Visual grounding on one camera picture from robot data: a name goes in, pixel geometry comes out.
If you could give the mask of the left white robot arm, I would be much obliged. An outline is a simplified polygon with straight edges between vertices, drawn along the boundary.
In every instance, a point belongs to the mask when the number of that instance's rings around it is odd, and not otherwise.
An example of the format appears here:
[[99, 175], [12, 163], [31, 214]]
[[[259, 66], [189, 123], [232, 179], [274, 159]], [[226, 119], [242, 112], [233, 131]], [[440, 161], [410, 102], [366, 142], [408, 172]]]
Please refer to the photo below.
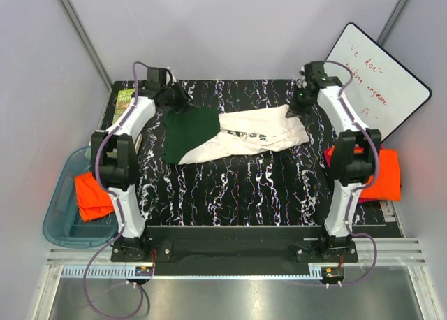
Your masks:
[[132, 69], [135, 90], [129, 105], [109, 128], [91, 135], [90, 146], [93, 177], [109, 196], [117, 218], [118, 234], [112, 246], [135, 261], [144, 261], [151, 245], [136, 196], [140, 167], [135, 144], [160, 107], [181, 110], [190, 98], [169, 68], [136, 61]]

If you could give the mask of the white and green t-shirt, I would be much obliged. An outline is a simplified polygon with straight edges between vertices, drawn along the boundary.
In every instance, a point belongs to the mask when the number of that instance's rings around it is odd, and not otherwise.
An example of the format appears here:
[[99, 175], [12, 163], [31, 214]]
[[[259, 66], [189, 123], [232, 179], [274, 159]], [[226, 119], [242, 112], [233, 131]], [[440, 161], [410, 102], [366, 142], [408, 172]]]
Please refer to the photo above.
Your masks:
[[280, 152], [309, 142], [289, 106], [220, 113], [202, 107], [170, 111], [161, 160], [170, 165], [205, 163], [231, 156]]

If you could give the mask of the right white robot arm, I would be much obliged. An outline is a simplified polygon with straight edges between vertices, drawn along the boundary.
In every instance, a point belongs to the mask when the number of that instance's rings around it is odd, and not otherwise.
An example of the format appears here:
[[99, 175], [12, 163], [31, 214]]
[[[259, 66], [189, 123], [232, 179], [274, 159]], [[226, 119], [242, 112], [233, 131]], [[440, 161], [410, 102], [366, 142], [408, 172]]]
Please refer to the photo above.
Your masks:
[[302, 67], [286, 116], [301, 117], [318, 104], [337, 134], [329, 163], [334, 180], [330, 210], [316, 244], [308, 249], [308, 253], [330, 262], [356, 252], [353, 214], [361, 191], [378, 177], [381, 132], [360, 119], [344, 93], [348, 85], [337, 76], [329, 76], [325, 64], [311, 61]]

